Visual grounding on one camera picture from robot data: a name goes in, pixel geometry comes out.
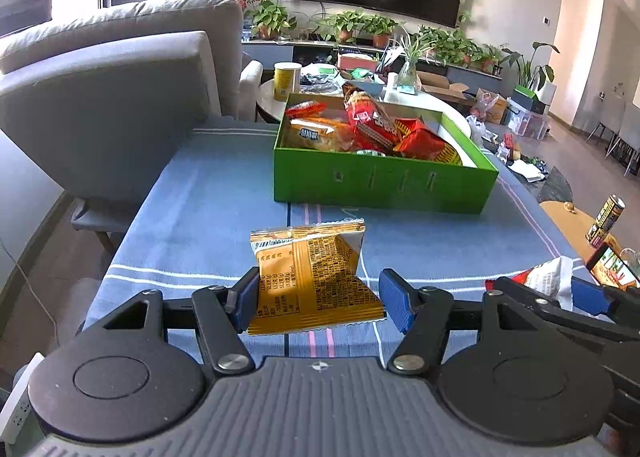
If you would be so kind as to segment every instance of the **blue tablecloth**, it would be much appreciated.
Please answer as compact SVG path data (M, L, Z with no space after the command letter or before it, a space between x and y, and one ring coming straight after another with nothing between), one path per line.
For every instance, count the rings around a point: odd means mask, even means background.
M522 184L495 157L500 170L480 215L339 208L273 201L276 126L213 119L166 166L133 221L88 312L91 325L142 291L165 299L191 296L206 285L232 286L255 265L253 230L363 217L358 276L373 291L386 267L415 287L435 285L458 299L480 300L484 280L512 276L559 255L582 260ZM386 362L402 334L391 320L284 335L242 335L257 363L266 355L341 357L374 355ZM447 355L475 341L452 333ZM196 359L193 332L172 331L170 342Z

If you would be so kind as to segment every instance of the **phone screen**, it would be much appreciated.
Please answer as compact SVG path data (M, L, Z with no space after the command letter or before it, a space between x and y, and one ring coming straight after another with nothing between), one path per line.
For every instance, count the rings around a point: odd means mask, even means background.
M620 289L638 287L638 279L610 247L607 247L595 263L591 274L601 285L610 285Z

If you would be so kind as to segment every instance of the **white cable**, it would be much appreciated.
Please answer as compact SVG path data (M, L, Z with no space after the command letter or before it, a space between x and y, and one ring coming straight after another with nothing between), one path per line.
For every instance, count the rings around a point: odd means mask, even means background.
M29 288L29 291L31 291L31 294L33 294L33 297L36 299L36 302L38 302L38 304L40 304L40 307L42 307L42 310L45 312L45 314L47 315L49 320L51 320L51 323L53 324L53 338L55 339L56 344L58 345L58 347L60 347L60 339L58 339L58 324L54 320L54 318L51 315L51 313L49 312L49 310L46 307L44 307L44 303L42 303L40 298L38 298L38 295L33 290L33 287L31 286L31 282L29 281L29 278L27 278L27 275L25 274L25 272L20 267L20 264L17 262L17 260L14 259L14 257L11 256L11 253L9 253L9 251L6 249L6 246L4 245L4 242L2 241L2 237L0 237L0 246L2 246L2 250L11 259L11 261L14 262L15 267L17 267L18 271L20 271L22 277L24 278L24 281L27 283L27 287Z

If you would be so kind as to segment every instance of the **wall outlet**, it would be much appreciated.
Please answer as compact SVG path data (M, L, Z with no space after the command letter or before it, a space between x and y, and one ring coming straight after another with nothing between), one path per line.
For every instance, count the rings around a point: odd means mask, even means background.
M44 359L40 353L36 353L31 362L27 365L18 383L16 383L2 411L0 411L0 440L5 443L14 444L20 430L27 421L31 413L31 403L27 393L27 385L31 374Z

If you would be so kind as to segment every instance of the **metal screw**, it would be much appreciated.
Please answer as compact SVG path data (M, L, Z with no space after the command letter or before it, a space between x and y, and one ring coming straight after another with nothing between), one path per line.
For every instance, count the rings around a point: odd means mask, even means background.
M227 354L218 360L218 366L226 371L240 371L249 365L244 354Z
M403 354L394 360L394 367L399 371L419 371L424 367L424 360L415 354Z

